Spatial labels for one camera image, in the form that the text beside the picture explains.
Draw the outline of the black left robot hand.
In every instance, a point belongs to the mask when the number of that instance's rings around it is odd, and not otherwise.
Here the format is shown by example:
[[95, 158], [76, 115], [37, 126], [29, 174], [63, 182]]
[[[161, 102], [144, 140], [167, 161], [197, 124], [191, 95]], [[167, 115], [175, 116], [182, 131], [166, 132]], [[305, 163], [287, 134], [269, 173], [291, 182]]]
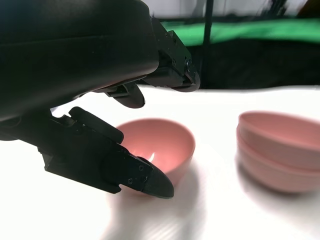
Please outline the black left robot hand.
[[45, 170], [116, 194], [121, 186], [163, 199], [169, 178], [122, 146], [123, 133], [74, 107], [89, 92], [138, 109], [137, 82], [179, 92], [200, 87], [192, 56], [140, 0], [3, 0], [0, 3], [0, 138], [38, 148]]

